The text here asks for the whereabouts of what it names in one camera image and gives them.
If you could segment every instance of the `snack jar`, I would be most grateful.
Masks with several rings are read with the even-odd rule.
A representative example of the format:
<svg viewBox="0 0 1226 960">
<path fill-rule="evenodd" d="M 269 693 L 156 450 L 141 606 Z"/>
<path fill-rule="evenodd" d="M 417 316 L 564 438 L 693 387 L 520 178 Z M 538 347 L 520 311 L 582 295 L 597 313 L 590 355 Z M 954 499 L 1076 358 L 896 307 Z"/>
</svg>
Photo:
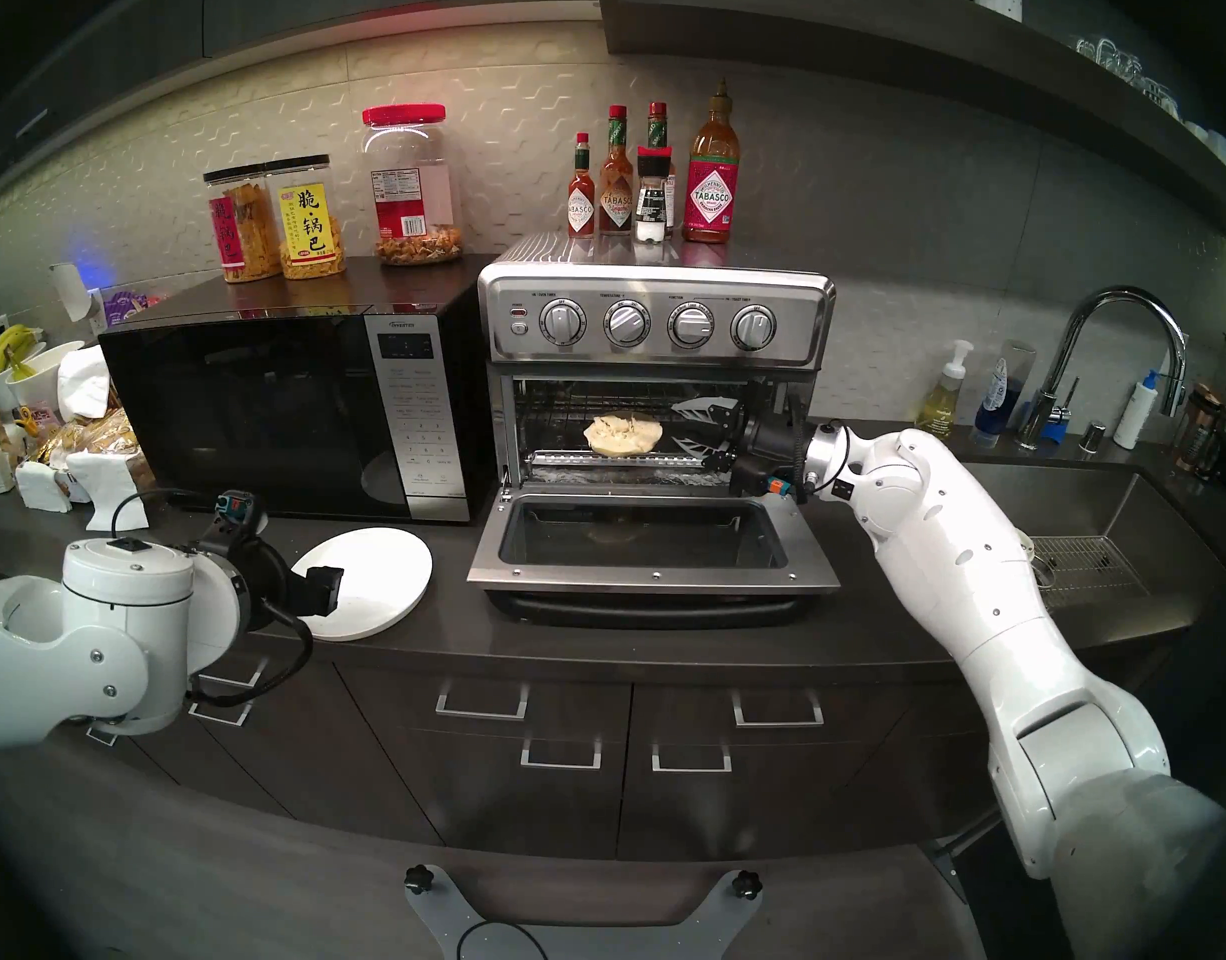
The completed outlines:
<svg viewBox="0 0 1226 960">
<path fill-rule="evenodd" d="M 329 154 L 266 162 L 280 228 L 280 265 L 291 280 L 322 278 L 347 267 L 341 223 L 332 215 Z"/>
<path fill-rule="evenodd" d="M 204 172 L 208 215 L 221 255 L 222 278 L 255 282 L 280 272 L 280 232 L 275 227 L 265 164 Z"/>
<path fill-rule="evenodd" d="M 384 264 L 435 264 L 462 255 L 457 191 L 444 147 L 439 103 L 374 105 L 363 112 L 364 163 L 373 179 Z"/>
</svg>

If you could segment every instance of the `chrome faucet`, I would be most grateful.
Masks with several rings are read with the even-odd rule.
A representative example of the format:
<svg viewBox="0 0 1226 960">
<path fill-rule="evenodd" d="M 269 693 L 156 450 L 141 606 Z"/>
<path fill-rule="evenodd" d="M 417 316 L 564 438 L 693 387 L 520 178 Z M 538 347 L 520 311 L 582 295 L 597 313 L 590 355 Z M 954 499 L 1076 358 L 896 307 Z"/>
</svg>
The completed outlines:
<svg viewBox="0 0 1226 960">
<path fill-rule="evenodd" d="M 1065 365 L 1070 363 L 1075 342 L 1080 338 L 1080 330 L 1084 329 L 1089 316 L 1111 302 L 1139 304 L 1160 320 L 1160 325 L 1165 327 L 1165 333 L 1168 336 L 1168 374 L 1166 375 L 1168 384 L 1165 387 L 1163 406 L 1160 411 L 1166 416 L 1172 416 L 1182 407 L 1186 395 L 1183 380 L 1187 376 L 1187 338 L 1182 336 L 1177 320 L 1172 318 L 1163 302 L 1148 291 L 1134 286 L 1113 286 L 1085 298 L 1065 322 L 1063 345 L 1057 349 L 1057 357 L 1053 359 L 1053 367 L 1048 369 L 1045 384 L 1038 387 L 1036 397 L 1031 400 L 1030 416 L 1018 430 L 1018 444 L 1022 450 L 1035 450 L 1038 446 L 1038 435 L 1045 432 L 1045 423 L 1048 422 L 1053 405 L 1057 402 L 1057 386 L 1063 383 L 1063 373 L 1065 373 Z"/>
</svg>

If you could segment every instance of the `kitchen sink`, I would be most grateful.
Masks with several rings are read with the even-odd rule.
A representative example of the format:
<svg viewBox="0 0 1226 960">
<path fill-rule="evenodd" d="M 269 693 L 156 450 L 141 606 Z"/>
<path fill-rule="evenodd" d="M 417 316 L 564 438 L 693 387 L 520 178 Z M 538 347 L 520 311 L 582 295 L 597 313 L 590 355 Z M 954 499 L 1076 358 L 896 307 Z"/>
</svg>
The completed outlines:
<svg viewBox="0 0 1226 960">
<path fill-rule="evenodd" d="M 1226 577 L 1216 554 L 1138 471 L 966 467 L 1051 566 L 1052 576 L 1038 579 L 1041 595 L 1063 630 L 1087 624 L 1096 613 L 1112 622 L 1134 615 L 1186 627 Z"/>
</svg>

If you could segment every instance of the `control knob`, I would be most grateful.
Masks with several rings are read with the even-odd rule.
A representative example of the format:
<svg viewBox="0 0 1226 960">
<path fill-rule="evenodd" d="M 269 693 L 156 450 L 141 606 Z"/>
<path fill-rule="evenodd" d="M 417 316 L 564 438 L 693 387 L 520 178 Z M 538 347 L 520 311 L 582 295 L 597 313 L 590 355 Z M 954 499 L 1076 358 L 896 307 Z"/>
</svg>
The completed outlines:
<svg viewBox="0 0 1226 960">
<path fill-rule="evenodd" d="M 603 332 L 618 347 L 635 347 L 649 336 L 649 310 L 633 298 L 614 302 L 603 316 Z"/>
<path fill-rule="evenodd" d="M 747 307 L 733 316 L 733 343 L 743 351 L 761 351 L 777 332 L 777 320 L 765 307 Z"/>
<path fill-rule="evenodd" d="M 541 332 L 557 347 L 571 347 L 586 332 L 582 307 L 568 298 L 548 302 L 541 311 Z"/>
<path fill-rule="evenodd" d="M 667 332 L 679 347 L 701 347 L 715 332 L 715 318 L 701 302 L 684 302 L 671 314 Z"/>
</svg>

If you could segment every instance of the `plate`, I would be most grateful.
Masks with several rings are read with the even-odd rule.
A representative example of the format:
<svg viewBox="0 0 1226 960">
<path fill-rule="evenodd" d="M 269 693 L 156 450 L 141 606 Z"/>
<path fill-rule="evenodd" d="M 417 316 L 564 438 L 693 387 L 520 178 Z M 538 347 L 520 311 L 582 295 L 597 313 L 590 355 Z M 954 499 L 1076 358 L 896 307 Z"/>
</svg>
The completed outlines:
<svg viewBox="0 0 1226 960">
<path fill-rule="evenodd" d="M 430 550 L 403 530 L 352 530 L 325 539 L 293 564 L 305 576 L 313 566 L 340 566 L 337 608 L 331 615 L 304 615 L 318 640 L 362 640 L 394 627 L 422 601 L 430 582 Z"/>
</svg>

